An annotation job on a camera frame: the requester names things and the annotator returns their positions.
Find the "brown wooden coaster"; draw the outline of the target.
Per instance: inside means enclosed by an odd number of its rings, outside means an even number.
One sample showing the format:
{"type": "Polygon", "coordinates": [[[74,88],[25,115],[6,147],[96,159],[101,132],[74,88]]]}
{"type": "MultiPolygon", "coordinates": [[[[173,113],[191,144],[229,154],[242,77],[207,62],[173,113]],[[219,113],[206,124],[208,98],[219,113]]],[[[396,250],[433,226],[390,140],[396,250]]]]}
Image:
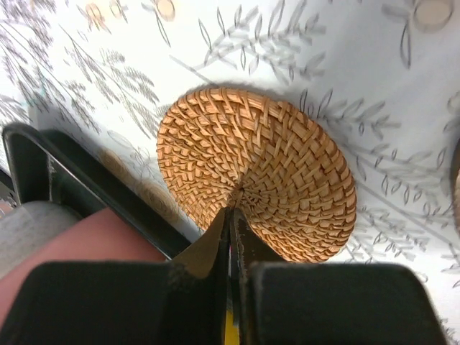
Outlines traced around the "brown wooden coaster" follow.
{"type": "Polygon", "coordinates": [[[450,169],[450,183],[451,183],[451,196],[452,196],[452,209],[454,214],[454,224],[457,234],[459,234],[459,166],[460,166],[460,141],[456,143],[453,153],[450,169]]]}

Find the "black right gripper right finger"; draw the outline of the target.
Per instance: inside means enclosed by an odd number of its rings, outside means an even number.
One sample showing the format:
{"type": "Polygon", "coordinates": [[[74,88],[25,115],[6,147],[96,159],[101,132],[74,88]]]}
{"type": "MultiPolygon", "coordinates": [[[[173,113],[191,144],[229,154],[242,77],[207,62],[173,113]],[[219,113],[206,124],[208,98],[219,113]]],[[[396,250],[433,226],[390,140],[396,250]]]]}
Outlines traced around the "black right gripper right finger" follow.
{"type": "Polygon", "coordinates": [[[259,262],[282,262],[284,259],[253,232],[244,213],[238,208],[231,209],[229,231],[233,322],[238,327],[239,343],[249,344],[250,267],[259,262]]]}

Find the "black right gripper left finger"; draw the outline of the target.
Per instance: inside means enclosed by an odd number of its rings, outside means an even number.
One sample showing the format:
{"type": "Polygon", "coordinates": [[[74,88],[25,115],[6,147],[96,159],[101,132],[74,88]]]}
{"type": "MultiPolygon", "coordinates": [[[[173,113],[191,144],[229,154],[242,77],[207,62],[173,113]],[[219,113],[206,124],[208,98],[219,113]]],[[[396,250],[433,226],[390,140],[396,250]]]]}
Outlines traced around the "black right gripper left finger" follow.
{"type": "Polygon", "coordinates": [[[200,239],[176,256],[173,298],[178,334],[190,344],[223,344],[230,252],[230,208],[222,208],[200,239]]]}

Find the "woven rattan coaster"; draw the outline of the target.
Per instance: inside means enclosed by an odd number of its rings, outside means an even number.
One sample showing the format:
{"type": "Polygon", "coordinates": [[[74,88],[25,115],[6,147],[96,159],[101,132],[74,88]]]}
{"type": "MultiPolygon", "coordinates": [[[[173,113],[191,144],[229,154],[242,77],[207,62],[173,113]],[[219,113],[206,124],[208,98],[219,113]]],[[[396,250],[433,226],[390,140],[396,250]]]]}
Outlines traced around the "woven rattan coaster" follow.
{"type": "Polygon", "coordinates": [[[179,98],[157,135],[167,189],[201,229],[226,206],[291,262],[324,262],[357,219],[351,170],[323,127],[287,101],[207,88],[179,98]]]}

